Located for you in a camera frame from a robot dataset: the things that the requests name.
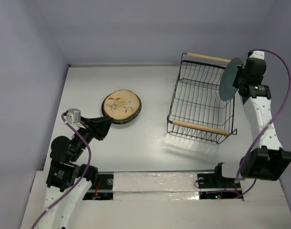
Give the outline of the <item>dark green reindeer plate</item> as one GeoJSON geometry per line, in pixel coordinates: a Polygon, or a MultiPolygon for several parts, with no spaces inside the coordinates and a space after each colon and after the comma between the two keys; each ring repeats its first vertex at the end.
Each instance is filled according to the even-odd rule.
{"type": "Polygon", "coordinates": [[[108,96],[102,104],[102,114],[113,118],[114,124],[125,124],[131,122],[141,112],[142,103],[139,97],[130,99],[108,96]]]}

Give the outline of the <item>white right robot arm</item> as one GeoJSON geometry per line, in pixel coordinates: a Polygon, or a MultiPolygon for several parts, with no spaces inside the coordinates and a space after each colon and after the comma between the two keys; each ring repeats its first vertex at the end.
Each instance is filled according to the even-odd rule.
{"type": "Polygon", "coordinates": [[[286,69],[289,80],[287,92],[280,108],[272,114],[270,88],[262,84],[266,71],[266,52],[264,49],[249,51],[245,64],[238,68],[233,82],[241,96],[253,138],[239,163],[237,179],[276,181],[291,162],[291,152],[283,149],[274,126],[274,121],[282,112],[290,95],[291,72],[286,69]]]}

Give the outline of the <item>teal green plate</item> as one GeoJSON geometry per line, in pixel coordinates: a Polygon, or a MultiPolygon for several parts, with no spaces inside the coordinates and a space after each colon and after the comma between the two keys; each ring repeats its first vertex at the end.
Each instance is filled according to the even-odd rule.
{"type": "Polygon", "coordinates": [[[222,101],[231,100],[235,96],[237,88],[233,86],[233,83],[238,72],[238,66],[242,64],[243,62],[240,58],[234,58],[224,69],[219,84],[219,96],[222,101]]]}

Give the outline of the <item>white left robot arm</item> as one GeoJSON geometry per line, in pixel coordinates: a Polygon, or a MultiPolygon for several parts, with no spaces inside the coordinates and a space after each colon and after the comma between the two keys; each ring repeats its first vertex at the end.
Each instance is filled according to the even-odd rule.
{"type": "Polygon", "coordinates": [[[74,132],[72,138],[59,136],[52,141],[50,168],[44,201],[44,216],[38,229],[67,229],[82,200],[113,198],[112,173],[100,174],[89,163],[77,165],[93,139],[103,140],[110,129],[110,117],[83,118],[80,113],[66,111],[61,115],[65,125],[74,132]]]}

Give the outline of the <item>cream plate gold rim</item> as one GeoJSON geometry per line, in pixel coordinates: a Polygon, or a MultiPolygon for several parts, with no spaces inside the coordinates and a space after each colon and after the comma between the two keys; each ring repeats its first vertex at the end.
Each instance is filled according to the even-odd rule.
{"type": "Polygon", "coordinates": [[[103,101],[102,113],[115,122],[126,122],[133,119],[141,110],[140,98],[130,90],[117,90],[103,101]]]}

